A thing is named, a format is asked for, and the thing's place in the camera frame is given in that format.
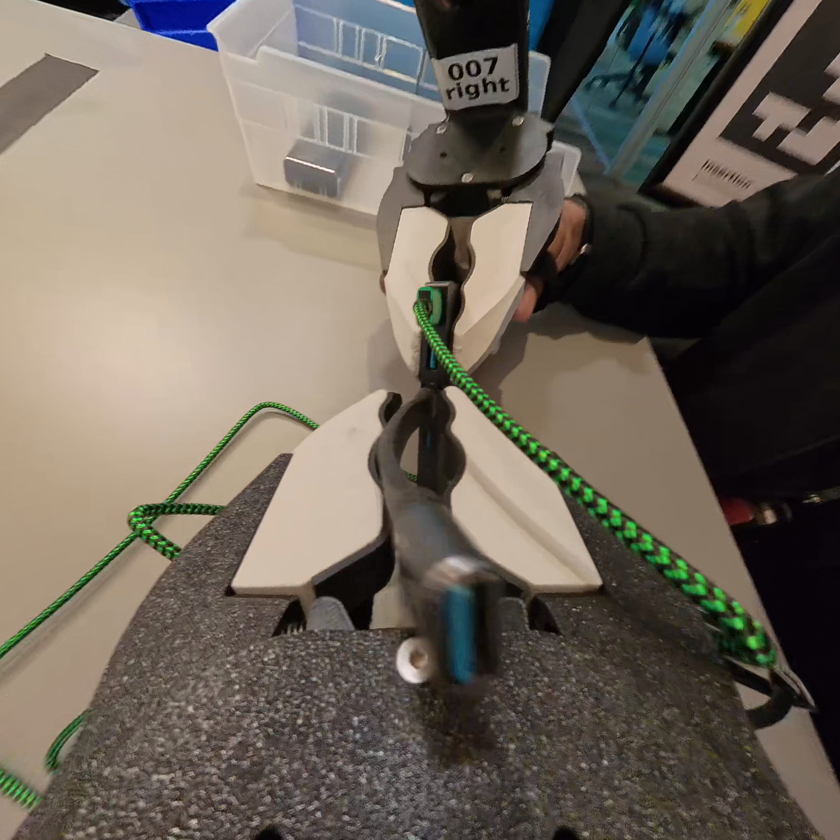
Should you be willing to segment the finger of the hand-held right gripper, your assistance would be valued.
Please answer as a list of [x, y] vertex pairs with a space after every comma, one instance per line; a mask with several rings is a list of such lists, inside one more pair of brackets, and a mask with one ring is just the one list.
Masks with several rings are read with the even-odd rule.
[[414, 312], [417, 292], [433, 280], [434, 258], [445, 249], [448, 235], [448, 220], [438, 211], [425, 206], [404, 208], [385, 271], [385, 298], [395, 344], [417, 381], [421, 343]]
[[501, 335], [522, 298], [521, 263], [531, 216], [530, 203], [498, 206], [473, 223], [473, 262], [462, 286], [453, 352], [468, 373], [499, 349]]

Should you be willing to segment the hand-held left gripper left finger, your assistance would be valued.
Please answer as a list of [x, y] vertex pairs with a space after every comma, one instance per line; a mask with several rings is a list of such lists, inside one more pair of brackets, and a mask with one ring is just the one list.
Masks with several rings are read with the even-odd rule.
[[371, 453], [402, 404], [379, 390], [313, 431], [294, 451], [231, 588], [238, 596], [313, 601], [319, 585], [385, 536]]

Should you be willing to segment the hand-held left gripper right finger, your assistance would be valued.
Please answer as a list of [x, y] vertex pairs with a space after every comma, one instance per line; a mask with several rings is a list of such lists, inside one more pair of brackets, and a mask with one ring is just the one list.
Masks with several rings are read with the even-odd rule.
[[558, 487], [464, 393], [451, 385], [445, 395], [465, 454], [449, 497], [461, 530], [523, 590], [597, 591], [602, 577]]

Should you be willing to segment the person's right forearm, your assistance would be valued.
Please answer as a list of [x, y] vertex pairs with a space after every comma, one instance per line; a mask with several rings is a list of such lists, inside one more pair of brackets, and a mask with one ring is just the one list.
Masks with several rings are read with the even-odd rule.
[[546, 280], [541, 306], [679, 339], [737, 312], [769, 327], [838, 306], [838, 171], [716, 207], [655, 209], [603, 192], [571, 207], [584, 214], [584, 253]]

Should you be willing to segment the grey desk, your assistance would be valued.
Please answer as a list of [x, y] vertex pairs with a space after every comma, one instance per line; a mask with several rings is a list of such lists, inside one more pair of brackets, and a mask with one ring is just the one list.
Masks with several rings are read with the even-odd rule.
[[[317, 422], [412, 388], [370, 217], [257, 188], [215, 53], [2, 2], [2, 85], [98, 73], [2, 153], [2, 642], [257, 403]], [[656, 358], [557, 308], [476, 379], [598, 490], [769, 623]], [[134, 544], [2, 661], [2, 765], [88, 707], [168, 563]]]

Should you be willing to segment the person's right hand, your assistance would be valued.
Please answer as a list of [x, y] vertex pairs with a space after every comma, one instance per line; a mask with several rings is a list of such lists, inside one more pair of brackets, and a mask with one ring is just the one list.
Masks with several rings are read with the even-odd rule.
[[534, 313], [561, 301], [581, 274], [591, 249], [590, 204], [585, 195], [574, 194], [564, 201], [549, 240], [524, 277], [513, 321], [526, 322]]

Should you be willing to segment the black power adapter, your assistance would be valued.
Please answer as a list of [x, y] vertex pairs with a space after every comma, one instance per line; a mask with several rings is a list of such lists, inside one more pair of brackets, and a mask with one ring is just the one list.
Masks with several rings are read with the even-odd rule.
[[299, 139], [283, 160], [283, 174], [290, 187], [339, 198], [349, 159], [347, 153], [341, 150]]

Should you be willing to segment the clear plastic bin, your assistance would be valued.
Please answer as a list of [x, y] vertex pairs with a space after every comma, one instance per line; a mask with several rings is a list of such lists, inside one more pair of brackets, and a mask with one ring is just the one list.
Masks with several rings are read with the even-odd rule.
[[[445, 119], [415, 2], [236, 2], [208, 29], [258, 186], [378, 214], [408, 144]], [[528, 53], [528, 110], [540, 117], [549, 68]], [[339, 198], [286, 183], [283, 161], [299, 139], [350, 157]], [[571, 194], [581, 151], [554, 126], [551, 151]]]

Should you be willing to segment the printed marker board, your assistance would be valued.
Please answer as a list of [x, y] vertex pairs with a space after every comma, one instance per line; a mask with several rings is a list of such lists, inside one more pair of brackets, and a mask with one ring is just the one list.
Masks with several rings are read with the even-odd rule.
[[639, 192], [718, 207], [838, 170], [839, 2], [772, 2]]

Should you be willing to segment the person's dark clothing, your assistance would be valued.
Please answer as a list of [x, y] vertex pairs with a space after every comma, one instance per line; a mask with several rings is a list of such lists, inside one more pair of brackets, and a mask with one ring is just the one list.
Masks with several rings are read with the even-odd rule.
[[731, 358], [660, 340], [664, 371], [717, 494], [773, 506], [734, 533], [838, 774], [838, 314], [819, 311]]

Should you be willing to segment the blue storage bin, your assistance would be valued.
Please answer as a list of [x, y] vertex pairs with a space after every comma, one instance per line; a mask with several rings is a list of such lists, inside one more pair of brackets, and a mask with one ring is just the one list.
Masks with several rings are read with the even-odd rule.
[[207, 25], [233, 1], [122, 1], [148, 33], [217, 51]]

